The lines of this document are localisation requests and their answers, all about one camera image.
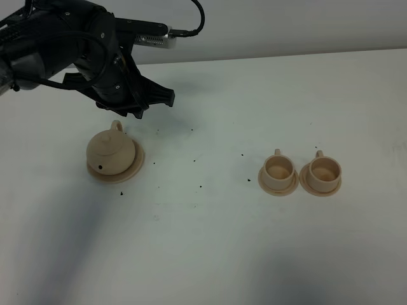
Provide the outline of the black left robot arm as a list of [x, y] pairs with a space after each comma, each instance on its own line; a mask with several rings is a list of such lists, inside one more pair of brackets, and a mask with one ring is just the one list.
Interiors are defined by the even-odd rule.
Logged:
[[2, 24], [2, 92], [74, 90], [136, 118], [151, 105], [174, 103], [174, 91], [144, 77], [131, 54], [135, 44], [162, 46], [164, 24], [117, 18], [89, 1], [27, 1]]

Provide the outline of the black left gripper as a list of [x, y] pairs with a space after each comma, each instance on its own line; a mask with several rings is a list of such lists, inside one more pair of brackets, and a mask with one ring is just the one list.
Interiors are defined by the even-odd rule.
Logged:
[[64, 76], [63, 84], [95, 101], [98, 108], [127, 117], [142, 119], [150, 105], [174, 105], [175, 93], [144, 77], [132, 56], [132, 45], [118, 33], [116, 17], [95, 12], [85, 30], [104, 45], [88, 42], [82, 56], [74, 62], [77, 73]]

